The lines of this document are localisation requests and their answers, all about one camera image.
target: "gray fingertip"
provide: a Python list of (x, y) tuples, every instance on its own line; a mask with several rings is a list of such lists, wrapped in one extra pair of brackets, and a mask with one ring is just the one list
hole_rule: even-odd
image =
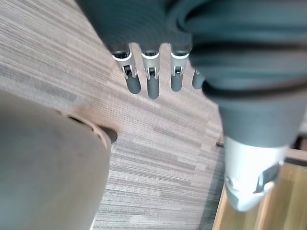
[(178, 92), (182, 87), (182, 76), (176, 74), (171, 78), (171, 88), (173, 91)]
[(141, 84), (138, 76), (136, 78), (128, 77), (126, 83), (131, 93), (138, 94), (141, 91)]
[(192, 81), (193, 88), (196, 90), (201, 89), (204, 81), (205, 81), (205, 76), (196, 70), (193, 75), (193, 81)]
[(159, 96), (159, 79), (151, 78), (147, 80), (147, 92), (151, 99), (157, 99)]

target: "robotic hand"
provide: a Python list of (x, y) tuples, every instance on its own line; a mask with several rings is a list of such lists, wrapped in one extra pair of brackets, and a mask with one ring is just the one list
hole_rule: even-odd
[(141, 85), (129, 43), (141, 47), (152, 99), (159, 96), (160, 45), (172, 47), (173, 91), (181, 89), (189, 57), (193, 87), (219, 105), (229, 201), (239, 211), (255, 206), (274, 187), (305, 113), (307, 2), (77, 2), (132, 93)]

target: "robotic arm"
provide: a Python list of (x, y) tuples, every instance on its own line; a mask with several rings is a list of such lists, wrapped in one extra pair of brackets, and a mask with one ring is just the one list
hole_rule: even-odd
[(247, 211), (274, 187), (306, 109), (307, 2), (298, 0), (77, 0), (139, 93), (129, 43), (142, 50), (147, 90), (159, 96), (159, 47), (171, 44), (171, 88), (188, 58), (193, 87), (219, 105), (225, 185)]

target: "gray striped carpet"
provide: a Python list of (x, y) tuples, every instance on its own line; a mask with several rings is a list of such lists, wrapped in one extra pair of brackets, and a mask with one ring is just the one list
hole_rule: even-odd
[(216, 105), (191, 85), (170, 89), (161, 49), (160, 97), (133, 95), (73, 0), (0, 0), (0, 89), (118, 131), (94, 229), (211, 229), (223, 185)]

